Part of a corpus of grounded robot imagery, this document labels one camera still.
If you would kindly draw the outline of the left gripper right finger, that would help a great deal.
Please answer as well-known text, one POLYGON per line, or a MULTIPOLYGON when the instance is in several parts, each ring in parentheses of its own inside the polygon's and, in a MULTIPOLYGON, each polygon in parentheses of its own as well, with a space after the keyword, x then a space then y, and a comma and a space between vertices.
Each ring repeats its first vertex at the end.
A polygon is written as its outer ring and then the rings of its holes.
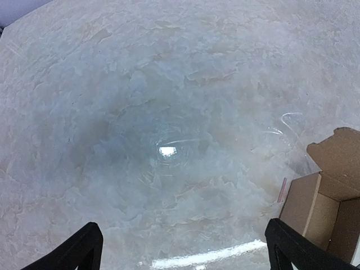
POLYGON ((265 237, 271 270, 357 268, 316 247, 278 218, 269 220, 265 237))

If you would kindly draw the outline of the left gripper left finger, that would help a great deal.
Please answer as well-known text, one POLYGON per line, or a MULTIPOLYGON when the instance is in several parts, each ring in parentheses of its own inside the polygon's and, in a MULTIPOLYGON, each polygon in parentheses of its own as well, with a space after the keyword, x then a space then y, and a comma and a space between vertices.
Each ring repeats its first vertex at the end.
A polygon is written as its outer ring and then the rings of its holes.
POLYGON ((104 238, 97 223, 89 222, 60 246, 25 269, 100 269, 104 238))

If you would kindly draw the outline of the brown cardboard box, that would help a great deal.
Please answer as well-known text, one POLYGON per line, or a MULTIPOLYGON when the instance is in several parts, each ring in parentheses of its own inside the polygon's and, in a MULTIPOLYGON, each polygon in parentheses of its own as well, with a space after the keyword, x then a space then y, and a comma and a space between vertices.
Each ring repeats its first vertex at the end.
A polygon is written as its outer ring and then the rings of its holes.
POLYGON ((280 220, 351 263, 359 245, 359 131, 337 128, 307 154, 319 172, 292 180, 280 220))

